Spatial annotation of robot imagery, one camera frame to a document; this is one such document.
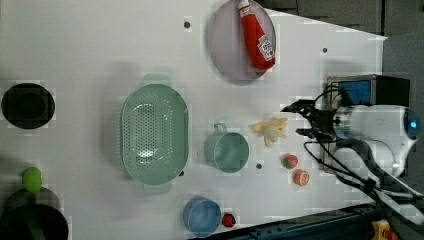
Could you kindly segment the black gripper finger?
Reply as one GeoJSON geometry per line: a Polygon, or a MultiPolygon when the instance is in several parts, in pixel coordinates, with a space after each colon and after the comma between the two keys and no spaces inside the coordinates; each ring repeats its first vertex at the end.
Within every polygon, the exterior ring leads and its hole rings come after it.
{"type": "Polygon", "coordinates": [[[314,139],[316,137],[316,132],[314,129],[297,129],[296,133],[302,136],[306,136],[310,139],[314,139]]]}
{"type": "Polygon", "coordinates": [[[284,107],[282,112],[304,113],[310,112],[315,107],[315,101],[310,99],[299,99],[296,102],[284,107]]]}

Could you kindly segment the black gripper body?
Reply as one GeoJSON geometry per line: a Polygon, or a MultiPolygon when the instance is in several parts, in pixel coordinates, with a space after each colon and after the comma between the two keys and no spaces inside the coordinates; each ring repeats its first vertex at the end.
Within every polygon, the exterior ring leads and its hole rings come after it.
{"type": "Polygon", "coordinates": [[[335,112],[314,109],[309,115],[313,136],[317,139],[333,139],[335,137],[333,118],[335,112]]]}

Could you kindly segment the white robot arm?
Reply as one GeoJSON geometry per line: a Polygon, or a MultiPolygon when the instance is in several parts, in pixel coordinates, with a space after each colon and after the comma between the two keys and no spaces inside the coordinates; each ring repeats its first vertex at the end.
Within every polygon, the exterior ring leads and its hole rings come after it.
{"type": "Polygon", "coordinates": [[[296,133],[324,149],[332,161],[323,165],[339,181],[365,193],[387,214],[423,225],[423,195],[399,179],[420,133],[420,121],[409,108],[351,105],[318,110],[313,100],[301,99],[283,110],[309,121],[309,129],[296,133]]]}

